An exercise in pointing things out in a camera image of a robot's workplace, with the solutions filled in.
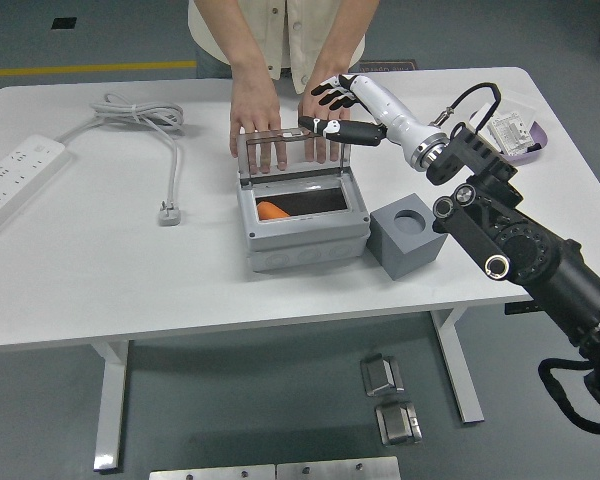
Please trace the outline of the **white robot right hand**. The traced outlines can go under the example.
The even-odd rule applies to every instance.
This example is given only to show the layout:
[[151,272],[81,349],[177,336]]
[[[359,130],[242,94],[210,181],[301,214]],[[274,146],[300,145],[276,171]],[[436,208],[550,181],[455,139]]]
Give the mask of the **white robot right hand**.
[[417,171],[426,170],[448,144],[448,138],[440,128],[418,121],[391,92],[366,76],[333,76],[314,88],[311,94],[319,98],[321,105],[332,110],[360,104],[374,118],[372,123],[299,118],[301,127],[328,140],[377,146],[383,139],[388,139],[402,148],[405,160]]

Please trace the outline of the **person's left hand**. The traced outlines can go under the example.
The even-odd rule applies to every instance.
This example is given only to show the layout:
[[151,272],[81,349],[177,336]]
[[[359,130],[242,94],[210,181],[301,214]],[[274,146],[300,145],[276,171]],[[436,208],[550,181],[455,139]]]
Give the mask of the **person's left hand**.
[[[349,120],[350,111],[348,109],[339,108],[337,110],[330,110],[328,106],[320,105],[318,98],[311,94],[323,81],[328,80],[332,76],[347,72],[347,66],[341,68],[335,65],[322,65],[320,62],[317,62],[302,94],[298,106],[298,116],[308,116],[322,120]],[[331,150],[329,144],[330,142],[323,137],[310,139],[305,144],[306,159],[310,161],[315,160],[318,163],[324,163],[327,159],[336,161],[338,159],[337,146],[334,146],[334,150]]]

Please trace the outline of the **person's right hand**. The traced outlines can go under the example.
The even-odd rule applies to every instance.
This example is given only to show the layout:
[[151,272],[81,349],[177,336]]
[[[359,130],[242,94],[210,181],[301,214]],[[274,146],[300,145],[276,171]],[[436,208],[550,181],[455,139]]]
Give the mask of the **person's right hand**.
[[280,102],[267,73],[236,74],[233,78],[229,148],[238,157],[238,135],[281,129]]

